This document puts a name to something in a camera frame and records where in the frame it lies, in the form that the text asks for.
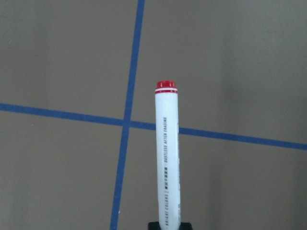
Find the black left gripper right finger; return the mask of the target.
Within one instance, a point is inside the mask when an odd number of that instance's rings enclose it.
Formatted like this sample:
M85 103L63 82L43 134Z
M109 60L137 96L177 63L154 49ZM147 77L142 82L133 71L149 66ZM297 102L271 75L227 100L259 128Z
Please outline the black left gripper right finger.
M181 222L179 230L193 230L193 227L190 222Z

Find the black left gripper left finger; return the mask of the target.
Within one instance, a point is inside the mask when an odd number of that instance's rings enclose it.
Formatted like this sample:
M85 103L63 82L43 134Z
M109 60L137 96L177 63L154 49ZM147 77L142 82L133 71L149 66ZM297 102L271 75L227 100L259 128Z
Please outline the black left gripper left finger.
M160 230L159 222L149 222L147 225L147 230Z

